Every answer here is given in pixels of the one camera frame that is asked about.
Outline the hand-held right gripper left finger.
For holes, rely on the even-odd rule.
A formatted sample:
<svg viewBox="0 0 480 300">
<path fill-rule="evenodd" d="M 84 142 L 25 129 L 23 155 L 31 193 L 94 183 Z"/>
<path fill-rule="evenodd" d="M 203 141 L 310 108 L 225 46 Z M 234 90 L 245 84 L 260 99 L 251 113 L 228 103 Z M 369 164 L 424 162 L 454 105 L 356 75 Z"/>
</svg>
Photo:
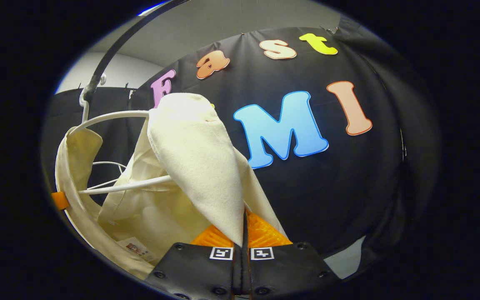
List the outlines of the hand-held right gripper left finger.
<svg viewBox="0 0 480 300">
<path fill-rule="evenodd" d="M 208 226 L 191 242 L 175 242 L 145 283 L 174 298 L 234 300 L 242 286 L 241 247 L 216 226 Z"/>
</svg>

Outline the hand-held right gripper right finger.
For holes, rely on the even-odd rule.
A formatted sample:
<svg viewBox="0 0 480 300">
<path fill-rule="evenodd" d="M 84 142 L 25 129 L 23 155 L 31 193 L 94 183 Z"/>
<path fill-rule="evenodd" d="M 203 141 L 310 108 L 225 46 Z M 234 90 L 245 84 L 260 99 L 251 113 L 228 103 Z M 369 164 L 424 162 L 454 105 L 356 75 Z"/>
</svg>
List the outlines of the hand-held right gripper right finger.
<svg viewBox="0 0 480 300">
<path fill-rule="evenodd" d="M 341 280 L 307 242 L 292 243 L 245 212 L 243 275 L 250 300 L 328 300 Z"/>
</svg>

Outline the white clothes hanger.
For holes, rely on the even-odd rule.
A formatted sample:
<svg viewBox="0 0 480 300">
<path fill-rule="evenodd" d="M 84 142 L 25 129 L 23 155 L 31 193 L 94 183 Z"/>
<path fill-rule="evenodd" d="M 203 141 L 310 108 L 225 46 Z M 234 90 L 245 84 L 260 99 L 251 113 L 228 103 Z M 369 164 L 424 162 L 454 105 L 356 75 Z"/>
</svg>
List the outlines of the white clothes hanger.
<svg viewBox="0 0 480 300">
<path fill-rule="evenodd" d="M 97 123 L 103 121 L 114 120 L 117 118 L 147 118 L 149 117 L 149 112 L 146 110 L 129 110 L 129 111 L 119 111 L 119 112 L 111 112 L 108 114 L 103 114 L 92 119 L 88 119 L 88 113 L 90 108 L 90 102 L 85 100 L 85 93 L 92 91 L 92 83 L 88 83 L 88 85 L 82 90 L 79 96 L 79 105 L 82 107 L 82 121 L 81 124 L 77 127 L 71 129 L 69 133 L 67 133 L 67 137 L 76 134 L 78 131 L 81 131 L 87 127 L 95 125 Z M 118 186 L 112 187 L 103 187 L 101 185 L 97 187 L 87 188 L 86 190 L 79 190 L 78 193 L 80 195 L 97 195 L 97 194 L 105 194 L 105 193 L 112 193 L 112 192 L 119 192 L 122 190 L 135 190 L 141 188 L 147 188 L 153 185 L 158 185 L 161 183 L 173 182 L 173 179 L 169 175 L 164 175 L 162 177 L 146 179 L 139 182 L 130 182 Z"/>
</svg>

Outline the cream long-sleeved shirt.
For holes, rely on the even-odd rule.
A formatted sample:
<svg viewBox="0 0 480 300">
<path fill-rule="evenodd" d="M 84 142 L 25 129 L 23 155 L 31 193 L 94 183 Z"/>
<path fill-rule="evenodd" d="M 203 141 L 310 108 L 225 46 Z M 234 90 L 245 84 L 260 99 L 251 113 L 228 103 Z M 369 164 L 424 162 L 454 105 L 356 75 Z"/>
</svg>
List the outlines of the cream long-sleeved shirt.
<svg viewBox="0 0 480 300">
<path fill-rule="evenodd" d="M 231 248 L 289 245 L 248 160 L 234 146 L 211 103 L 172 93 L 145 112 L 135 151 L 115 186 L 171 182 L 109 192 L 102 205 L 84 194 L 100 135 L 71 128 L 58 149 L 55 184 L 68 216 L 99 253 L 143 280 L 175 243 Z"/>
</svg>

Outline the empty white hanger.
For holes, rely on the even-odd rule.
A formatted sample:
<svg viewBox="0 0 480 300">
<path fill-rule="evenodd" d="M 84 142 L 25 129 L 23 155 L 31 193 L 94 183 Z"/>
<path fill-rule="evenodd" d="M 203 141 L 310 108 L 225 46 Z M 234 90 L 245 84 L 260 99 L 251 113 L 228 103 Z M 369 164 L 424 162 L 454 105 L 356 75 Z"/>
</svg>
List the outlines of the empty white hanger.
<svg viewBox="0 0 480 300">
<path fill-rule="evenodd" d="M 120 174 L 122 174 L 124 169 L 127 168 L 125 165 L 122 165 L 118 162 L 112 162 L 112 161 L 97 161 L 97 162 L 93 162 L 92 165 L 93 166 L 95 166 L 95 165 L 116 165 L 119 169 Z M 93 190 L 93 189 L 101 188 L 103 186 L 107 186 L 108 184 L 115 183 L 117 180 L 118 179 L 109 180 L 108 182 L 103 182 L 101 184 L 98 184 L 98 185 L 95 185 L 95 186 L 92 186 L 92 187 L 88 187 L 87 190 Z"/>
</svg>

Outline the black clothes rack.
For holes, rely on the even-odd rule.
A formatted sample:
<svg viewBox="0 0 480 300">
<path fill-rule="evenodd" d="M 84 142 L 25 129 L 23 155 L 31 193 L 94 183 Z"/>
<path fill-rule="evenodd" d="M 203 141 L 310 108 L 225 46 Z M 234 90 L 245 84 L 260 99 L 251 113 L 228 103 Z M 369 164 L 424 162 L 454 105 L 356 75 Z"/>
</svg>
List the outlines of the black clothes rack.
<svg viewBox="0 0 480 300">
<path fill-rule="evenodd" d="M 124 32 L 118 40 L 108 49 L 104 54 L 101 61 L 98 63 L 95 72 L 92 74 L 92 77 L 87 84 L 87 86 L 82 90 L 82 100 L 85 103 L 91 103 L 93 99 L 93 93 L 99 85 L 103 85 L 106 81 L 105 76 L 103 75 L 108 64 L 113 59 L 114 55 L 121 49 L 121 47 L 139 30 L 141 30 L 145 25 L 150 23 L 156 17 L 162 15 L 163 13 L 175 8 L 183 3 L 186 3 L 190 0 L 170 0 L 164 2 L 163 4 L 156 6 L 152 12 L 149 12 L 147 15 L 143 16 L 137 23 L 132 25 L 126 32 Z"/>
</svg>

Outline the black backdrop cloth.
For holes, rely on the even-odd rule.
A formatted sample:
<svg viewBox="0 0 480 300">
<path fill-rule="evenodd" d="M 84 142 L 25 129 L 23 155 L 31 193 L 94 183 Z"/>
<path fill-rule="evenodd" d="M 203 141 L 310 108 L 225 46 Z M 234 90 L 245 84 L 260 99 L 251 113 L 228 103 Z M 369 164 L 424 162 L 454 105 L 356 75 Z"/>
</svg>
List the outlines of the black backdrop cloth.
<svg viewBox="0 0 480 300">
<path fill-rule="evenodd" d="M 131 92 L 98 87 L 89 119 L 149 111 L 172 93 L 205 97 L 289 241 L 310 243 L 324 260 L 366 236 L 356 273 L 400 241 L 438 180 L 438 115 L 423 80 L 349 18 L 333 28 L 288 25 L 205 41 Z M 42 123 L 41 165 L 55 192 L 59 146 L 82 121 L 80 93 L 56 93 Z M 93 162 L 127 167 L 144 121 L 86 128 L 103 142 Z M 120 175 L 116 165 L 92 165 L 87 188 Z"/>
</svg>

